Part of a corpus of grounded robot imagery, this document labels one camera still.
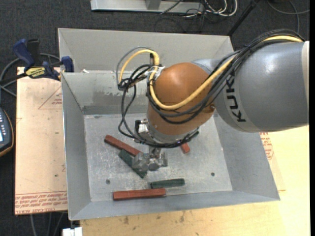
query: red block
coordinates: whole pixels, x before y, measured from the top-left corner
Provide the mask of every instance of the red block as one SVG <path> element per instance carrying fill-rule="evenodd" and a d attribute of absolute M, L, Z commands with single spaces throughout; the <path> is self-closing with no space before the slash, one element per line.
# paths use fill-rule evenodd
<path fill-rule="evenodd" d="M 115 191 L 113 192 L 113 199 L 127 200 L 127 199 L 139 199 L 139 198 L 157 198 L 166 195 L 165 188 L 158 189 L 144 189 L 144 190 L 131 190 L 131 191 Z"/>
<path fill-rule="evenodd" d="M 119 148 L 120 150 L 124 149 L 125 151 L 127 151 L 130 155 L 132 156 L 136 156 L 138 153 L 140 153 L 141 151 L 137 150 L 136 148 L 131 147 L 128 144 L 125 144 L 124 142 L 116 139 L 115 137 L 112 137 L 110 135 L 107 135 L 105 137 L 104 140 L 106 143 Z"/>
<path fill-rule="evenodd" d="M 184 154 L 186 154 L 186 153 L 188 153 L 188 152 L 190 151 L 190 148 L 189 148 L 189 146 L 188 146 L 187 143 L 182 144 L 182 145 L 181 145 L 181 149 L 182 149 L 182 152 L 183 152 Z"/>

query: clamp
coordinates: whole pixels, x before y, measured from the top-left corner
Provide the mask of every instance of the clamp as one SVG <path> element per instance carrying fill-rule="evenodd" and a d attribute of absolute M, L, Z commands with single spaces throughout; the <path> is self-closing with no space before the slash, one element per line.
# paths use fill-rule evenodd
<path fill-rule="evenodd" d="M 39 53 L 39 40 L 20 39 L 13 46 L 15 55 L 27 65 L 24 74 L 32 79 L 48 78 L 60 81 L 61 75 L 48 62 L 41 61 Z M 72 59 L 69 56 L 62 57 L 61 64 L 64 65 L 64 72 L 74 72 Z"/>

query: small red block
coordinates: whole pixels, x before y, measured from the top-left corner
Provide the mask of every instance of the small red block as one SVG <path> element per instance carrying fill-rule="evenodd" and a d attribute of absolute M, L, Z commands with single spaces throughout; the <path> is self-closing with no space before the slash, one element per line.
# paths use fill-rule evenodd
<path fill-rule="evenodd" d="M 186 153 L 188 153 L 188 152 L 190 151 L 190 148 L 189 148 L 189 146 L 188 146 L 187 143 L 182 144 L 182 145 L 181 145 L 181 149 L 182 149 L 182 152 L 183 152 L 184 154 L 186 154 Z"/>

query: dark green block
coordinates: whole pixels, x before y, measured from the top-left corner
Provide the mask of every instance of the dark green block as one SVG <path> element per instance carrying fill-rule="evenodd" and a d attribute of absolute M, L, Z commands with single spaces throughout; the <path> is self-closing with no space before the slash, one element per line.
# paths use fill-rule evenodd
<path fill-rule="evenodd" d="M 156 181 L 156 182 L 150 183 L 151 189 L 170 188 L 170 187 L 178 187 L 178 186 L 183 186 L 183 185 L 185 185 L 185 180 L 183 178 L 162 180 L 162 181 Z"/>
<path fill-rule="evenodd" d="M 132 160 L 133 160 L 132 155 L 130 155 L 127 151 L 122 149 L 119 152 L 118 156 L 132 168 Z M 133 171 L 135 171 L 141 178 L 144 178 L 147 175 L 147 172 L 141 172 L 137 169 L 133 169 Z"/>

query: electronic device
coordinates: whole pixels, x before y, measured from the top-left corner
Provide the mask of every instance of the electronic device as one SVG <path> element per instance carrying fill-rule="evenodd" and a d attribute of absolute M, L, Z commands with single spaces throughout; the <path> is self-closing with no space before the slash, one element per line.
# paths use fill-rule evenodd
<path fill-rule="evenodd" d="M 9 116 L 0 107 L 0 156 L 7 154 L 14 144 L 13 128 Z"/>

